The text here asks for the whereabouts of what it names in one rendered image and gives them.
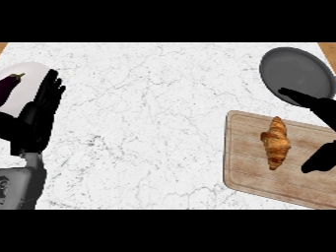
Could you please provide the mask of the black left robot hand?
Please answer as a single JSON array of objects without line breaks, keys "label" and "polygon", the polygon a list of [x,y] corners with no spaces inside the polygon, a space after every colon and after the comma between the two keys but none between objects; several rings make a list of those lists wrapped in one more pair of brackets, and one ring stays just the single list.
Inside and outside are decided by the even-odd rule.
[{"label": "black left robot hand", "polygon": [[58,72],[49,70],[40,84],[36,98],[14,117],[0,111],[0,139],[11,143],[11,155],[42,153],[48,146],[53,114],[59,106],[65,86]]}]

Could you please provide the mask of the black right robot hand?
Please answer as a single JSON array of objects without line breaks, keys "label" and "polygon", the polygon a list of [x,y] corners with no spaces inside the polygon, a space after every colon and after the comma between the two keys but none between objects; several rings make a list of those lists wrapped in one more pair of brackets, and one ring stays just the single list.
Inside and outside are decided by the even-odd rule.
[{"label": "black right robot hand", "polygon": [[[317,98],[286,88],[279,89],[279,93],[286,95],[302,107],[308,108],[330,129],[336,132],[336,100]],[[336,140],[326,143],[301,166],[301,172],[329,171],[336,166]]]}]

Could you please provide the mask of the dark grey pan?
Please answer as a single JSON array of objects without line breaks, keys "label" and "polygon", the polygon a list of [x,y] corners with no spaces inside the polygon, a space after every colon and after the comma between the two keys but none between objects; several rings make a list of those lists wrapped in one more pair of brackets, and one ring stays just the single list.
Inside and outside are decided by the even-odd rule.
[{"label": "dark grey pan", "polygon": [[261,59],[259,74],[270,92],[292,105],[298,103],[279,93],[280,88],[317,98],[332,98],[336,94],[336,75],[323,61],[298,48],[271,49]]}]

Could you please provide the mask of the golden croissant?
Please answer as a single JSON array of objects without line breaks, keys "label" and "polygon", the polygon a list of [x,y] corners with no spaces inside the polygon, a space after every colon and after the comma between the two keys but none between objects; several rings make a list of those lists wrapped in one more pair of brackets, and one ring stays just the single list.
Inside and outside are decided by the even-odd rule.
[{"label": "golden croissant", "polygon": [[267,152],[270,169],[276,170],[283,164],[292,148],[287,127],[279,116],[271,121],[270,130],[261,133],[261,141]]}]

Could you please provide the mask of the wooden cutting board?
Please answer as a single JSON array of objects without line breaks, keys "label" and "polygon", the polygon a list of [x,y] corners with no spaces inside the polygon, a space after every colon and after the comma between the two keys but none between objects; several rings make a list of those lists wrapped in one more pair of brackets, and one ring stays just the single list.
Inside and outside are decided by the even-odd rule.
[{"label": "wooden cutting board", "polygon": [[301,165],[320,146],[336,140],[326,127],[286,122],[292,142],[277,169],[268,166],[261,133],[273,118],[231,110],[225,116],[224,184],[228,188],[314,209],[336,209],[336,166],[326,172],[304,173]]}]

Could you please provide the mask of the white plate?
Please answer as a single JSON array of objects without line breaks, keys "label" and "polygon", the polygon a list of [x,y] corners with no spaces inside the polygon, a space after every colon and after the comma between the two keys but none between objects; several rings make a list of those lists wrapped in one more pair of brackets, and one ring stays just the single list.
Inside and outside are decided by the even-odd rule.
[{"label": "white plate", "polygon": [[24,74],[21,83],[14,88],[6,103],[0,106],[0,111],[18,116],[24,105],[36,97],[43,77],[49,68],[37,62],[25,62],[12,65],[0,71],[0,80],[11,74]]}]

